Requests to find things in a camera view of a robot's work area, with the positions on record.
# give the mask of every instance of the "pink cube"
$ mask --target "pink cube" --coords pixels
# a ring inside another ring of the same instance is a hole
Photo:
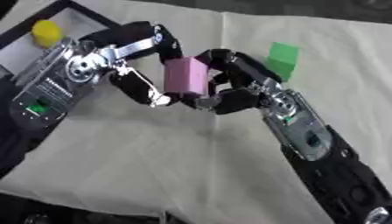
[[[206,95],[208,66],[195,58],[171,59],[164,70],[164,91],[169,93]]]

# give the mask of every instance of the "yellow bottle cap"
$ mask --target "yellow bottle cap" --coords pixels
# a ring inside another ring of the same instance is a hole
[[[62,39],[61,29],[50,20],[39,20],[32,27],[31,34],[37,44],[45,48],[53,46]]]

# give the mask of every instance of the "robotic arm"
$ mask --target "robotic arm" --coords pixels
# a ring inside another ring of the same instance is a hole
[[[171,97],[127,66],[127,60],[153,53],[159,53],[162,63],[182,57],[179,42],[161,24],[135,22],[80,41],[64,38],[12,78],[21,91],[10,105],[10,114],[27,130],[53,125],[108,72],[112,72],[111,83],[136,102],[152,107],[169,104]]]
[[[187,105],[218,115],[259,109],[283,154],[335,223],[392,223],[388,190],[300,93],[284,89],[276,74],[244,53],[215,49],[196,59],[222,73],[209,82],[210,98],[195,97]],[[215,87],[227,82],[232,88],[216,94]]]

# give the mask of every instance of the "wrinkled fabric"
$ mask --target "wrinkled fabric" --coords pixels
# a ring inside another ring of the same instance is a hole
[[[287,86],[392,189],[390,25],[78,2],[122,24],[158,21],[181,41],[185,55],[225,47],[263,60],[274,41],[298,46]],[[157,56],[134,65],[162,89]],[[257,110],[214,116],[180,104],[147,108],[105,82],[0,182],[0,191],[115,214],[169,209],[194,223],[331,223]]]

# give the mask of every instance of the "green cube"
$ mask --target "green cube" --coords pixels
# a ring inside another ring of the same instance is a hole
[[[278,74],[283,81],[288,81],[297,64],[299,48],[274,42],[269,49],[265,66]]]

